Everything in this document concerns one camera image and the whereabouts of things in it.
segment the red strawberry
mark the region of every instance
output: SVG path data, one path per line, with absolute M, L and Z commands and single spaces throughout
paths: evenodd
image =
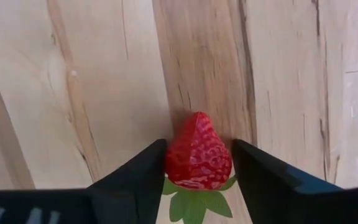
M 229 178 L 232 160 L 203 112 L 193 113 L 165 156 L 165 171 L 176 185 L 193 190 L 216 190 Z

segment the strawberry leaf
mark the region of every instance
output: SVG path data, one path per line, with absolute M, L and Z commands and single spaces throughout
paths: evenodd
M 186 212 L 183 216 L 183 224 L 202 224 L 206 207 L 200 201 L 201 192 L 198 191 L 188 191 L 188 204 L 186 206 Z
M 163 195 L 170 195 L 180 190 L 180 187 L 173 184 L 167 177 L 165 177 L 164 187 L 162 189 Z
M 179 191 L 171 198 L 169 207 L 169 219 L 171 222 L 177 222 L 183 218 L 188 204 L 188 199 L 185 194 L 185 191 Z
M 236 183 L 236 176 L 232 176 L 229 180 L 226 181 L 226 183 L 219 188 L 218 190 L 222 191 L 222 190 L 227 190 L 229 188 L 231 188 L 233 186 L 234 183 Z
M 230 207 L 221 192 L 204 191 L 201 192 L 200 199 L 205 207 L 212 212 L 218 213 L 224 217 L 232 218 Z

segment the wooden surface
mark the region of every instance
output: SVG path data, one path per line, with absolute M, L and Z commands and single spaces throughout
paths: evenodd
M 85 187 L 196 110 L 357 187 L 358 1 L 0 0 L 0 189 Z M 250 223 L 225 197 L 205 223 Z

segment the strawberry calyx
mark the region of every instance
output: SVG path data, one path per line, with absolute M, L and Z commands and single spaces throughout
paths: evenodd
M 229 189 L 236 178 L 231 177 L 218 190 L 189 190 L 173 184 L 165 178 L 163 195 L 176 193 L 170 202 L 170 221 L 183 220 L 184 224 L 202 224 L 206 210 L 232 218 L 229 205 L 221 191 Z

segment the strawberry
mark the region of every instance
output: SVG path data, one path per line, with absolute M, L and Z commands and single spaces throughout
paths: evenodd
M 168 179 L 190 190 L 216 190 L 229 178 L 232 159 L 203 112 L 193 113 L 168 147 Z

